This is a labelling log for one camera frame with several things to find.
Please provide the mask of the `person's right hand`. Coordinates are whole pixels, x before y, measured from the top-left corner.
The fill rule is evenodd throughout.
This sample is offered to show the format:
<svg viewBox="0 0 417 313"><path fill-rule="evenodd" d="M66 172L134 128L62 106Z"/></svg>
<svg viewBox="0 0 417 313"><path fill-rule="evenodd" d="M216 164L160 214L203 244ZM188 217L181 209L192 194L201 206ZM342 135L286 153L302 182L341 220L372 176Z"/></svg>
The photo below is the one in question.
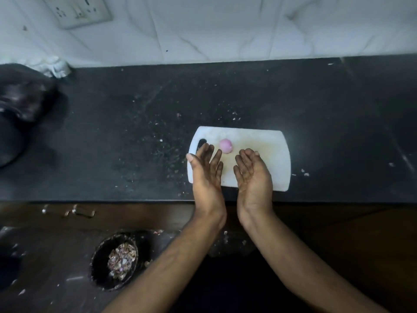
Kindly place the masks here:
<svg viewBox="0 0 417 313"><path fill-rule="evenodd" d="M235 160L243 176L243 185L238 187L237 215L245 230L270 216L272 209L273 183L271 174L253 171L254 150L245 149L252 160L252 169L247 169L239 153Z"/></svg>

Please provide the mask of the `person's left hand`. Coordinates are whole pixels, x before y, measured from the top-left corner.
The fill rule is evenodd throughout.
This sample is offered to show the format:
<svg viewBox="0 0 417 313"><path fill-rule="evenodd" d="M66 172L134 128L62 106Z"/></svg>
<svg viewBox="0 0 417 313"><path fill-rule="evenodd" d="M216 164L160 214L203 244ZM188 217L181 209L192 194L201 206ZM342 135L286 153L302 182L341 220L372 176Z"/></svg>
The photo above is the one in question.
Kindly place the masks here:
<svg viewBox="0 0 417 313"><path fill-rule="evenodd" d="M211 168L203 167L204 143L196 152L197 164L193 171L193 195L195 200L195 215L199 219L208 220L216 224L219 228L225 225L227 211L225 200L222 194L222 180L217 180L216 168L221 161L222 151L213 152L211 158Z"/></svg>

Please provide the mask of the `person's right forearm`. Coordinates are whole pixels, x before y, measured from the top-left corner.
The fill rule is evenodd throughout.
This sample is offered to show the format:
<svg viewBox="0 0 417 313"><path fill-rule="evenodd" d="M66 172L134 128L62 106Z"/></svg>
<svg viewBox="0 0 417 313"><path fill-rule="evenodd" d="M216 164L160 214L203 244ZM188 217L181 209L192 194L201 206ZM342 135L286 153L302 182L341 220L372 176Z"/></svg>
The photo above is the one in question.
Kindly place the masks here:
<svg viewBox="0 0 417 313"><path fill-rule="evenodd" d="M324 313L389 313L313 252L272 209L237 208L260 253L293 294Z"/></svg>

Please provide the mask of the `person's left forearm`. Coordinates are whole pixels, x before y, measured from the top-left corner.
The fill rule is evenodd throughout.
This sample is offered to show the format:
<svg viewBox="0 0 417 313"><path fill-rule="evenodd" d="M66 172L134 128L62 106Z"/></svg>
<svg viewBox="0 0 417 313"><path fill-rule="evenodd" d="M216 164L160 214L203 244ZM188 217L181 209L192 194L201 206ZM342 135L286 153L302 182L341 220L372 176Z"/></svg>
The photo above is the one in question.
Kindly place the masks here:
<svg viewBox="0 0 417 313"><path fill-rule="evenodd" d="M176 302L227 219L225 206L196 206L181 233L102 313L164 313Z"/></svg>

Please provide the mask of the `white plastic cutting board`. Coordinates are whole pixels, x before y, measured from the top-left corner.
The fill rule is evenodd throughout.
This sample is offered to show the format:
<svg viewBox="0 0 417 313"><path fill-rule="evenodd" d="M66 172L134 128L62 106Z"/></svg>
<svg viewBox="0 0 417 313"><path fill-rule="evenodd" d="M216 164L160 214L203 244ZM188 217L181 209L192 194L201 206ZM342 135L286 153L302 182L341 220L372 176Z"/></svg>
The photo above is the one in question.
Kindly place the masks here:
<svg viewBox="0 0 417 313"><path fill-rule="evenodd" d="M237 188L237 180L233 172L236 165L235 156L241 149L251 148L260 153L266 164L273 183L273 190L285 192L291 179L290 152L284 134L281 131L258 130L244 128L227 128L200 126L196 130L189 147L189 153L195 154L199 142L206 140L215 147L213 154L221 145L221 140L228 139L232 143L230 153L223 152L222 186Z"/></svg>

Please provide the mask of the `pile of onion peels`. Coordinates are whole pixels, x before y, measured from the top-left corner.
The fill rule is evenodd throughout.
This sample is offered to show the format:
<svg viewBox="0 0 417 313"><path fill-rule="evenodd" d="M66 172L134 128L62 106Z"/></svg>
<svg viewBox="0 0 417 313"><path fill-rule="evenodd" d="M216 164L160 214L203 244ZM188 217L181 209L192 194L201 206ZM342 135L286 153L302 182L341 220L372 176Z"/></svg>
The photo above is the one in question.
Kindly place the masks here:
<svg viewBox="0 0 417 313"><path fill-rule="evenodd" d="M108 256L107 268L110 277L115 280L123 280L137 258L138 252L131 243L124 242L118 245Z"/></svg>

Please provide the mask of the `black round waste bin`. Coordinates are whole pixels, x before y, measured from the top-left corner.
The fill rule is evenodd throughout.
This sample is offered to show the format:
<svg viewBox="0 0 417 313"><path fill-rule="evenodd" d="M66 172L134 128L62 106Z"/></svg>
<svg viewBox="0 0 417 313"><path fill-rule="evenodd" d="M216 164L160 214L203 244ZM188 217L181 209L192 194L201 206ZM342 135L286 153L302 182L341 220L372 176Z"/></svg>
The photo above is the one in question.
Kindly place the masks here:
<svg viewBox="0 0 417 313"><path fill-rule="evenodd" d="M138 252L138 258L123 280L112 279L107 268L108 256L118 245L129 242ZM90 262L91 282L103 291L120 290L131 283L145 269L150 260L150 241L144 232L121 232L104 239L95 249Z"/></svg>

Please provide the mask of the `white crumpled cloth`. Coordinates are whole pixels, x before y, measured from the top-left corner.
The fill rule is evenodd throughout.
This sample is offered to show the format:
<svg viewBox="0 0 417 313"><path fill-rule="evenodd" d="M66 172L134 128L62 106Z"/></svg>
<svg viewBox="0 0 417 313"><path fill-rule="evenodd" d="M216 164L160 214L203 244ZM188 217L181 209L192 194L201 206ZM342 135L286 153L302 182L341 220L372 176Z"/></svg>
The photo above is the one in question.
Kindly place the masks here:
<svg viewBox="0 0 417 313"><path fill-rule="evenodd" d="M32 59L26 66L50 78L65 78L71 74L68 63L57 56Z"/></svg>

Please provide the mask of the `black plastic bag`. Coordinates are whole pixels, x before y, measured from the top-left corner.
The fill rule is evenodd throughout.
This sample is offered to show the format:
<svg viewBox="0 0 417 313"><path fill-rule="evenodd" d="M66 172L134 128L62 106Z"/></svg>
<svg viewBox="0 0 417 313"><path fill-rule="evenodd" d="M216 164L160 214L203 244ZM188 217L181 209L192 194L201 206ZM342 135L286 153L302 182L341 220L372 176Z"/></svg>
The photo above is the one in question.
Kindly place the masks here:
<svg viewBox="0 0 417 313"><path fill-rule="evenodd" d="M21 156L31 129L57 97L54 77L22 64L0 64L0 169Z"/></svg>

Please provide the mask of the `white wall socket plate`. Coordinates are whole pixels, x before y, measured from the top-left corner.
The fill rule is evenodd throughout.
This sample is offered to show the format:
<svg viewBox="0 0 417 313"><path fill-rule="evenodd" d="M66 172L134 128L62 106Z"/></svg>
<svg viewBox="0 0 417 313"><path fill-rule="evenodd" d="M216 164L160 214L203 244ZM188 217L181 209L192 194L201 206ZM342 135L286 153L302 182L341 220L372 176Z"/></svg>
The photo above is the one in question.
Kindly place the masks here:
<svg viewBox="0 0 417 313"><path fill-rule="evenodd" d="M113 20L104 0L42 0L62 29L74 29Z"/></svg>

